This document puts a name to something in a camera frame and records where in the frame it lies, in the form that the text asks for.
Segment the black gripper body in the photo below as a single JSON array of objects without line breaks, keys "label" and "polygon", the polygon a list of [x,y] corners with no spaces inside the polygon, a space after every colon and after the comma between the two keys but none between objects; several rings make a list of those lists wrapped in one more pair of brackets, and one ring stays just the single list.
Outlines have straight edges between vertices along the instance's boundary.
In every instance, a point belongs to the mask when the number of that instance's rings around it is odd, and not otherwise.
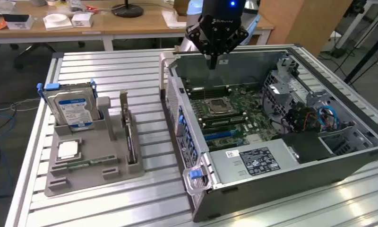
[{"label": "black gripper body", "polygon": [[213,52],[213,36],[221,29],[237,29],[241,25],[244,1],[241,0],[205,0],[200,18],[201,30],[211,42]]}]

